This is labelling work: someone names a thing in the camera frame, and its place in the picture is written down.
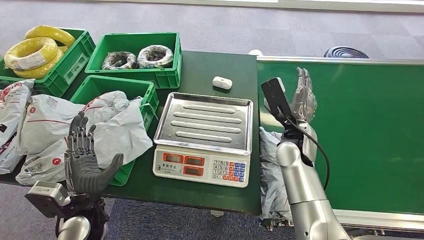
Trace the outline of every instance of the green storage crate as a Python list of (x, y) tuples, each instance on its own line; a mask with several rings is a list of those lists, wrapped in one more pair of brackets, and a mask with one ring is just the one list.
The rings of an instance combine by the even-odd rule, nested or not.
[[(81, 83), (81, 86), (76, 90), (70, 101), (75, 104), (87, 104), (94, 98), (112, 91), (124, 92), (129, 100), (137, 96), (143, 97), (140, 111), (143, 116), (144, 127), (147, 131), (150, 127), (150, 123), (152, 123), (155, 117), (155, 112), (159, 105), (158, 95), (156, 94), (152, 82), (89, 75), (84, 82)], [(130, 177), (135, 162), (134, 160), (122, 166), (109, 184), (114, 186), (125, 185)]]
[[(102, 70), (108, 53), (126, 51), (137, 57), (141, 49), (150, 45), (163, 45), (174, 53), (171, 68)], [(178, 32), (110, 33), (103, 35), (94, 50), (85, 72), (124, 79), (151, 81), (157, 89), (176, 89), (180, 86), (183, 53)]]
[[(35, 80), (34, 85), (35, 93), (59, 98), (84, 68), (96, 47), (88, 31), (62, 27), (60, 29), (70, 33), (76, 41), (44, 78)], [(11, 69), (6, 69), (4, 59), (0, 59), (0, 88), (5, 88), (22, 79), (17, 77)]]

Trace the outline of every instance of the black round object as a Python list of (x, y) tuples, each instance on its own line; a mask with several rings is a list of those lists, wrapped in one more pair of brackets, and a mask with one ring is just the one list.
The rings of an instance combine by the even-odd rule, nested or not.
[(324, 58), (369, 59), (363, 51), (348, 46), (332, 47), (325, 52)]

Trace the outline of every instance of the green table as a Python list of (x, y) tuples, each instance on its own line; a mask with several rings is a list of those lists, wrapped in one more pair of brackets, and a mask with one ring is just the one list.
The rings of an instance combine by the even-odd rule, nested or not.
[[(311, 125), (331, 166), (325, 192), (333, 209), (349, 211), (336, 215), (389, 213), (424, 224), (424, 62), (260, 57), (259, 118), (267, 131), (282, 128), (265, 109), (260, 84), (280, 77), (291, 101), (296, 67), (309, 71), (317, 100)], [(323, 183), (320, 152), (316, 169)]]

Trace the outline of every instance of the white label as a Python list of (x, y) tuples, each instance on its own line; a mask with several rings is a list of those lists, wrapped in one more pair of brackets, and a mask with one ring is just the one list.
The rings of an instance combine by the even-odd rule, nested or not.
[(38, 51), (33, 54), (30, 54), (26, 57), (20, 58), (17, 60), (18, 68), (17, 70), (28, 70), (33, 69), (39, 66), (42, 66), (46, 63), (44, 56)]

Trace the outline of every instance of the green tabletop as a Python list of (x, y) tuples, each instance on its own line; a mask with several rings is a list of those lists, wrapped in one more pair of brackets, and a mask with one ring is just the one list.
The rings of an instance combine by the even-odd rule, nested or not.
[[(253, 129), (259, 127), (256, 58), (250, 55), (184, 51), (179, 89), (157, 89), (162, 113), (168, 94), (181, 92), (253, 101)], [(226, 91), (212, 86), (215, 76), (231, 79), (233, 87)], [(153, 120), (148, 135), (153, 138), (158, 121)], [(220, 186), (172, 178), (157, 177), (152, 172), (155, 147), (139, 157), (124, 186), (109, 186), (105, 196), (158, 202), (195, 208), (245, 212), (259, 215), (259, 134), (253, 131), (249, 184), (245, 188)]]
[[(375, 61), (260, 60), (260, 125), (281, 132), (263, 106), (263, 83), (280, 77), (291, 99), (306, 68), (317, 110), (311, 122), (328, 155), (334, 209), (424, 214), (424, 65)], [(325, 162), (316, 159), (321, 182)]]

